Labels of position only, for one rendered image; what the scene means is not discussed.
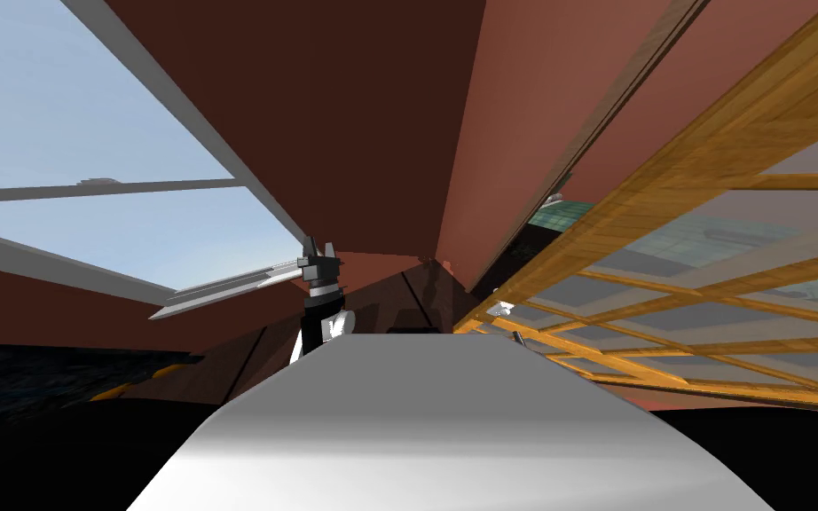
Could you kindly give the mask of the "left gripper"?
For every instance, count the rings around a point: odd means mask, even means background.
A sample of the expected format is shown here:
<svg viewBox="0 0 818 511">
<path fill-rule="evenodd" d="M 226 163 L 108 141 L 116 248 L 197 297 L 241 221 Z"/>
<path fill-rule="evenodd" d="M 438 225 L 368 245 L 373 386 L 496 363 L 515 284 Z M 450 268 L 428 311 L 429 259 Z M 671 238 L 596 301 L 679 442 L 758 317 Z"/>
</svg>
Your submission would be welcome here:
<svg viewBox="0 0 818 511">
<path fill-rule="evenodd" d="M 339 287 L 341 265 L 332 242 L 327 242 L 323 255 L 319 255 L 315 238 L 303 239 L 303 256 L 297 259 L 297 267 L 309 288 Z"/>
</svg>

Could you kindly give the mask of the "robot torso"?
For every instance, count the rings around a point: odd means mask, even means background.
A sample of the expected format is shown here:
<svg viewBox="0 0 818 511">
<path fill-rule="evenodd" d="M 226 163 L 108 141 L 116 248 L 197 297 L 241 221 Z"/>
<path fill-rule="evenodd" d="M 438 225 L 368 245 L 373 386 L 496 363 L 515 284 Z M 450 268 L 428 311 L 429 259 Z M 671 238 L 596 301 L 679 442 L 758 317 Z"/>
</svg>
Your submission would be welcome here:
<svg viewBox="0 0 818 511">
<path fill-rule="evenodd" d="M 773 511 L 508 338 L 349 334 L 221 406 L 128 511 Z"/>
</svg>

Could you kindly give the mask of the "grey framed window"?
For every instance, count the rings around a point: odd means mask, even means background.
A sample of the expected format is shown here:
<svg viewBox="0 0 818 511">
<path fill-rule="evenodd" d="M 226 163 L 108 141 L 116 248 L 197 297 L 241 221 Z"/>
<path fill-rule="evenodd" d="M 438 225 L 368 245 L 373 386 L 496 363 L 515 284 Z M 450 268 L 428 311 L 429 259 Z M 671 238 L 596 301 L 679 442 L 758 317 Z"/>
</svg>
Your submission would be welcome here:
<svg viewBox="0 0 818 511">
<path fill-rule="evenodd" d="M 104 0 L 0 0 L 0 271 L 162 318 L 295 279 L 299 234 Z"/>
</svg>

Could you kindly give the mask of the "wooden framed glass door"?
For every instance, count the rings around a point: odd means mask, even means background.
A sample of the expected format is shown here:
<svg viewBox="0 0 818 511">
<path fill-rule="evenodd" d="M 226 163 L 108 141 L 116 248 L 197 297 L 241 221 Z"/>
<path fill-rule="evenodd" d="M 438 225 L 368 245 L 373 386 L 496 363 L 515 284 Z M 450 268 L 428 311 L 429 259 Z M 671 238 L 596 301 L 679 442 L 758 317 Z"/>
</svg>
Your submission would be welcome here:
<svg viewBox="0 0 818 511">
<path fill-rule="evenodd" d="M 453 332 L 596 384 L 818 408 L 818 0 L 705 2 L 583 161 L 626 175 Z"/>
</svg>

